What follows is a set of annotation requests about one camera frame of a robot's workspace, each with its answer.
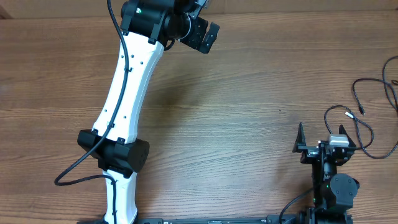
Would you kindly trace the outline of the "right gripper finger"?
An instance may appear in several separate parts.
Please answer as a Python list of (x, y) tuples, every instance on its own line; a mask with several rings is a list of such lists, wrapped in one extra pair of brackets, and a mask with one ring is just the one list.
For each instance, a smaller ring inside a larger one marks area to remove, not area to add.
[(303, 123), (300, 122), (299, 127), (298, 127), (298, 134), (297, 134), (292, 152), (302, 152), (303, 150), (306, 149), (306, 146), (307, 146), (307, 144), (306, 144), (306, 140), (305, 140)]
[(348, 133), (346, 132), (344, 126), (341, 124), (339, 126), (339, 134), (345, 135), (349, 144), (348, 147), (350, 148), (357, 148), (357, 146), (355, 145), (354, 141), (349, 137)]

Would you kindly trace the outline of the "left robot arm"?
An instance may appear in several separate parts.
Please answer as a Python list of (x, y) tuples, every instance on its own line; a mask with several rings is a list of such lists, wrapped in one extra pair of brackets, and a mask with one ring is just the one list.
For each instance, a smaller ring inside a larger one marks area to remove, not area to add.
[(119, 58), (103, 109), (77, 143), (92, 156), (106, 180), (107, 210), (99, 223), (135, 223), (136, 177), (149, 143), (137, 138), (141, 106), (153, 71), (175, 41), (207, 54), (219, 25), (199, 14), (207, 0), (126, 1), (121, 8)]

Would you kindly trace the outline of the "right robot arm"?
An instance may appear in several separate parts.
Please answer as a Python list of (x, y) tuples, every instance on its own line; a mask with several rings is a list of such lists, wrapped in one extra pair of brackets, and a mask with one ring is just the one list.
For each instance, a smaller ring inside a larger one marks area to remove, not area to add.
[(312, 166), (313, 206), (299, 213), (297, 223), (353, 223), (347, 211), (353, 207), (360, 184), (350, 175), (339, 173), (337, 167), (348, 162), (355, 150), (343, 126), (326, 141), (308, 146), (303, 124), (299, 124), (292, 151), (301, 154), (302, 164)]

